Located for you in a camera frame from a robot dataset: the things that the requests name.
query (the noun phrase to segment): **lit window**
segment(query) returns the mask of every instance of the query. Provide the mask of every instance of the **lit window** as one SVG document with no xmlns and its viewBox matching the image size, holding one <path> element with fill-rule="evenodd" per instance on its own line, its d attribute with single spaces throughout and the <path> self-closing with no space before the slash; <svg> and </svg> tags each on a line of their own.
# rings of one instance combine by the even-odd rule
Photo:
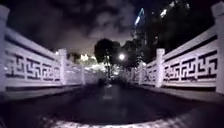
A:
<svg viewBox="0 0 224 128">
<path fill-rule="evenodd" d="M 163 18 L 166 15 L 166 13 L 167 13 L 167 9 L 164 9 L 160 14 L 161 18 Z"/>
</svg>

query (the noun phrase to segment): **bridge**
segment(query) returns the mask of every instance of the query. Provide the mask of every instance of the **bridge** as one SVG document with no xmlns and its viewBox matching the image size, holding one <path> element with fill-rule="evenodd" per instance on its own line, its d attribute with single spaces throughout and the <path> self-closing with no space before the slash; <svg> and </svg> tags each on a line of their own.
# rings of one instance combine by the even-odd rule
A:
<svg viewBox="0 0 224 128">
<path fill-rule="evenodd" d="M 66 49 L 55 54 L 7 27 L 0 6 L 0 127 L 223 127 L 224 3 L 211 10 L 207 31 L 105 83 Z"/>
</svg>

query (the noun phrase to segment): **tree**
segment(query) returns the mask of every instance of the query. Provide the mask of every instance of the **tree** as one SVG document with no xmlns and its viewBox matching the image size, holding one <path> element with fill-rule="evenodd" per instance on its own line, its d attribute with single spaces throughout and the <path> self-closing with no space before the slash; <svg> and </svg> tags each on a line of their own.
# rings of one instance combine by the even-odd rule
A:
<svg viewBox="0 0 224 128">
<path fill-rule="evenodd" d="M 119 61 L 118 65 L 122 66 L 125 69 L 131 69 L 133 67 L 137 67 L 139 65 L 139 57 L 140 57 L 138 47 L 139 44 L 137 40 L 126 41 L 126 43 L 120 49 L 120 52 L 125 53 L 127 58 L 125 61 Z"/>
<path fill-rule="evenodd" d="M 99 40 L 94 48 L 94 54 L 98 63 L 106 62 L 108 57 L 109 63 L 115 64 L 119 48 L 119 42 L 114 42 L 109 39 Z"/>
<path fill-rule="evenodd" d="M 67 55 L 67 59 L 71 60 L 74 63 L 77 63 L 77 61 L 80 59 L 81 55 L 77 52 L 71 52 Z"/>
</svg>

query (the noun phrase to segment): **night sky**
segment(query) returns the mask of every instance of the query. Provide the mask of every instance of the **night sky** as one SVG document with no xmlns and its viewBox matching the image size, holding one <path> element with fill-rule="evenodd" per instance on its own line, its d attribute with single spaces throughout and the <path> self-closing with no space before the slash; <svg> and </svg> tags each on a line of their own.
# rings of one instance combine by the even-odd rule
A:
<svg viewBox="0 0 224 128">
<path fill-rule="evenodd" d="M 7 0 L 8 24 L 48 48 L 92 54 L 101 38 L 131 39 L 140 8 L 149 0 Z"/>
</svg>

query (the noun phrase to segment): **pavement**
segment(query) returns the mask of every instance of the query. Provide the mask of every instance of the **pavement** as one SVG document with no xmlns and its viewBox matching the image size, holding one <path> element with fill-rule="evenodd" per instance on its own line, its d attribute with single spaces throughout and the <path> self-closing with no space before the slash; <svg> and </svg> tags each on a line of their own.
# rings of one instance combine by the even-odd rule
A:
<svg viewBox="0 0 224 128">
<path fill-rule="evenodd" d="M 181 88 L 180 89 L 155 88 L 155 87 L 147 86 L 147 85 L 135 85 L 135 86 L 146 89 L 146 90 L 161 92 L 161 93 L 177 96 L 180 98 L 185 98 L 188 100 L 198 100 L 198 101 L 218 103 L 218 104 L 224 103 L 224 95 L 216 93 L 215 91 L 181 90 Z"/>
<path fill-rule="evenodd" d="M 125 83 L 0 105 L 7 128 L 223 128 L 224 107 Z"/>
</svg>

